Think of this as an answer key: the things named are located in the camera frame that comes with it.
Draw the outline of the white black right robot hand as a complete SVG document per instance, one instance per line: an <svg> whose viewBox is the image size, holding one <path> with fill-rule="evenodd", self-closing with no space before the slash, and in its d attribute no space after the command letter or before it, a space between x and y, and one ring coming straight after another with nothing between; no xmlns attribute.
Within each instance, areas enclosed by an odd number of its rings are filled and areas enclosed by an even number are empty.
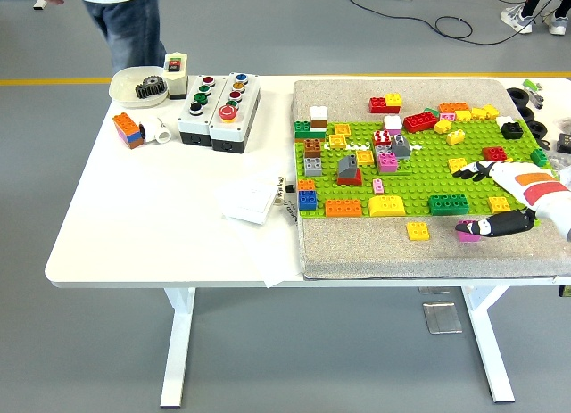
<svg viewBox="0 0 571 413"><path fill-rule="evenodd" d="M455 178L493 181L525 207L504 211L486 219L459 223L458 232L485 237L513 235L530 230L538 218L551 220L570 240L570 190L546 169L529 162L476 161L453 173Z"/></svg>

